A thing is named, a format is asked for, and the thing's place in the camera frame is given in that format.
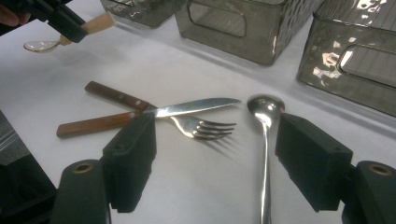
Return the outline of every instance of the white surface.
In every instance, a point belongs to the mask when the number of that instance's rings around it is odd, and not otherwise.
[[[99,1],[69,5],[84,20],[104,12]],[[84,91],[91,80],[147,100],[170,105],[207,97],[231,97],[241,105],[197,117],[236,122],[234,133],[217,142],[184,137],[165,120],[156,121],[157,158],[143,197],[132,214],[112,211],[122,223],[259,223],[262,127],[248,112],[248,97],[281,97],[288,113],[304,117],[354,151],[358,161],[396,167],[396,120],[316,91],[296,81],[311,20],[272,66],[261,66],[179,36],[172,17],[158,29],[119,24],[79,44],[52,53],[23,49],[32,40],[59,37],[34,21],[0,37],[0,109],[58,186],[71,163],[99,159],[117,133],[61,140],[59,124],[111,115],[125,107]],[[338,212],[316,214],[271,158],[273,223],[341,223]]]

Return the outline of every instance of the clear plastic bin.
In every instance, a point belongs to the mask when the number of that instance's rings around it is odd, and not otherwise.
[[[323,3],[298,79],[396,117],[396,0]]]
[[[151,28],[174,14],[172,0],[100,0],[106,11]]]
[[[173,0],[180,35],[272,64],[322,0]]]

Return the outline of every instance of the spoon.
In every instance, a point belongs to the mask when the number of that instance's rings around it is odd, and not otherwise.
[[[271,125],[285,111],[283,101],[272,95],[254,95],[247,100],[247,108],[250,113],[262,123],[264,137],[264,165],[262,167],[262,200],[261,200],[261,224],[271,223],[271,192],[270,172],[268,158],[269,131]]]
[[[115,24],[112,15],[109,12],[93,18],[81,25],[88,35],[103,31]],[[48,53],[56,49],[59,45],[65,46],[71,44],[72,41],[61,35],[58,41],[30,41],[23,45],[27,50],[34,53]]]
[[[58,41],[30,41],[23,45],[27,50],[34,53],[48,53],[56,49],[58,45],[69,45],[72,42],[65,36],[61,35]]]

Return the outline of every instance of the fork tines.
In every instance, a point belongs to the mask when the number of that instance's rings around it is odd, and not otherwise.
[[[200,121],[199,126],[193,132],[194,138],[205,140],[216,140],[232,134],[232,126],[236,123],[217,123],[212,121]]]

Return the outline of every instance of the cutlery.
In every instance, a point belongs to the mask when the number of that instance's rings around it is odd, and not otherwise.
[[[85,87],[85,91],[140,111],[145,111],[150,107],[156,107],[149,102],[94,81],[91,81]],[[231,127],[236,125],[235,123],[218,123],[192,116],[173,116],[168,119],[170,119],[185,136],[197,140],[216,140],[222,138],[231,134],[233,130]]]
[[[89,35],[103,31],[115,24],[113,16],[106,12],[98,17],[93,18],[90,21],[82,24],[81,27]],[[23,45],[23,47],[29,51],[35,53],[48,53],[56,49],[59,45],[66,46],[71,44],[72,41],[61,35],[57,41],[30,41]]]
[[[264,165],[262,167],[262,198],[261,198],[261,224],[271,223],[271,186],[269,171],[269,132],[271,125],[285,111],[285,104],[281,99],[272,95],[255,95],[247,100],[250,113],[262,123],[264,136]]]
[[[92,88],[92,85],[88,85],[86,89]],[[118,115],[111,115],[107,117],[88,119],[72,123],[62,124],[58,127],[58,137],[69,137],[84,133],[100,132],[108,129],[118,128],[125,125],[129,120],[141,113],[154,113],[157,118],[168,118],[172,117],[172,120],[176,123],[180,130],[184,131],[186,136],[194,137],[197,139],[217,139],[226,134],[227,131],[231,131],[229,128],[219,128],[216,126],[232,126],[234,124],[222,124],[215,123],[201,119],[188,119],[188,118],[177,118],[173,119],[176,115],[182,115],[187,113],[195,113],[204,111],[207,109],[222,107],[226,105],[234,105],[239,103],[239,100],[230,98],[210,98],[204,100],[193,101],[180,105],[169,105],[161,108],[157,108],[150,105],[148,102],[139,100],[130,95],[122,94],[118,96],[119,101],[130,102],[133,107],[138,110],[133,112],[122,113]]]

